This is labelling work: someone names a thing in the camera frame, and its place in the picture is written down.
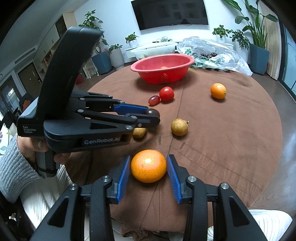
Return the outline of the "person left hand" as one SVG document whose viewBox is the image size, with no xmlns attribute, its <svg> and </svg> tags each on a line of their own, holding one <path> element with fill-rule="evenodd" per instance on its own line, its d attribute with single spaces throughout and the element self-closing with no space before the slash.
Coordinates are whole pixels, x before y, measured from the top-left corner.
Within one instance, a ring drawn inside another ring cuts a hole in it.
<svg viewBox="0 0 296 241">
<path fill-rule="evenodd" d="M 30 162 L 36 161 L 36 153 L 45 153 L 49 150 L 45 140 L 41 138 L 17 137 L 17 144 L 20 153 Z M 65 164 L 70 158 L 70 153 L 56 153 L 53 157 L 54 161 Z"/>
</svg>

